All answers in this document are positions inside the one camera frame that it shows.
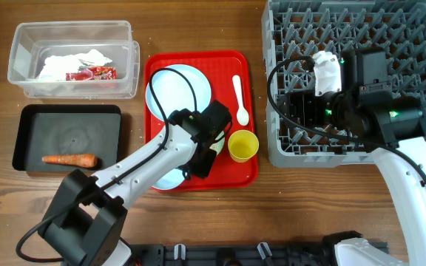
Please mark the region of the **orange carrot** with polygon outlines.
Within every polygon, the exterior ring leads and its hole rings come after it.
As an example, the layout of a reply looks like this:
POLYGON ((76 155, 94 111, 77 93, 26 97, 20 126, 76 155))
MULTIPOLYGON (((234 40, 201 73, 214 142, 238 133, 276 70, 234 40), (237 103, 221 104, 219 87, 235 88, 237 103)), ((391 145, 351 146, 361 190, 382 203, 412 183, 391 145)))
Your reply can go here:
POLYGON ((98 158, 94 154, 63 154, 47 155, 42 157, 44 163, 93 168, 98 164, 98 158))

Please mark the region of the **red snack wrapper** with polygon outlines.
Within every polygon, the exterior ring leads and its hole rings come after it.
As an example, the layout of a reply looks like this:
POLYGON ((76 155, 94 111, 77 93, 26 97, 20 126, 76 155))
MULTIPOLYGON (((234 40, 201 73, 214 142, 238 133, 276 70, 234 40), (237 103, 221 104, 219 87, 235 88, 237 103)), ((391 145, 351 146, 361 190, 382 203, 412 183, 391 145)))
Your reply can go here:
POLYGON ((116 78, 117 71, 112 66, 92 66, 79 72, 66 74, 67 81, 115 80, 116 78))

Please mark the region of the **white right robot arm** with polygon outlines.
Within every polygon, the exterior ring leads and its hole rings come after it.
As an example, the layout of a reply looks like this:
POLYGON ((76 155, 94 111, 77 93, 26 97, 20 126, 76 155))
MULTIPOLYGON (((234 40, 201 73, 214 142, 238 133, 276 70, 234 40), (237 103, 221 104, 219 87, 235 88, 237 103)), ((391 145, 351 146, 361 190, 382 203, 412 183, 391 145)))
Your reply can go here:
POLYGON ((371 150, 390 192, 411 265, 426 265, 426 113, 420 99, 395 96, 380 47, 304 57, 315 77, 296 92, 283 120, 337 129, 336 138, 371 150))

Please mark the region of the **green bowl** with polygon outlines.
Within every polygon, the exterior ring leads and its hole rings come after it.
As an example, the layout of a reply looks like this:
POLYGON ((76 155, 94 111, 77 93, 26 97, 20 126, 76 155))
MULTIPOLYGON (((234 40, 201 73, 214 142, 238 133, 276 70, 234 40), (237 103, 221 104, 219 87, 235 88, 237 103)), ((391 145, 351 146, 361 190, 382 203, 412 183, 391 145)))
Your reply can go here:
POLYGON ((215 139, 215 142, 210 146, 210 149, 214 150, 216 154, 221 153, 225 143, 224 138, 224 131, 222 131, 217 138, 215 139))

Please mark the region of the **white tissue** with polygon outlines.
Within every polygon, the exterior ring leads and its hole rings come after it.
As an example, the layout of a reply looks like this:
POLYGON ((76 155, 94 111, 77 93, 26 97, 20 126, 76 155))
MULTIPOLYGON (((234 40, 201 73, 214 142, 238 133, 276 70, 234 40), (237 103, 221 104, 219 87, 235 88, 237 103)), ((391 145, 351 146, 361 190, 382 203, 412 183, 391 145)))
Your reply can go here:
POLYGON ((65 81, 67 73, 78 73, 90 67, 105 67, 112 59, 101 52, 91 49, 86 53, 72 55, 51 55, 44 60, 42 70, 37 76, 39 81, 65 81))

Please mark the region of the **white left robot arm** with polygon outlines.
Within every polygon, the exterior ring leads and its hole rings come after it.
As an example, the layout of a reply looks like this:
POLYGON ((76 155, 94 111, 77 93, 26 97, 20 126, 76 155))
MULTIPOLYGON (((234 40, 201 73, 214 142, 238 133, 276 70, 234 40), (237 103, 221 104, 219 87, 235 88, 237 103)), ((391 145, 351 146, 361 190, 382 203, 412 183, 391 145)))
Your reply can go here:
POLYGON ((232 121, 217 100, 202 112, 173 112, 160 133, 119 163, 87 176, 70 172, 44 215, 38 235, 67 265, 125 265, 130 248, 121 231, 131 205, 173 169, 205 178, 211 146, 232 121))

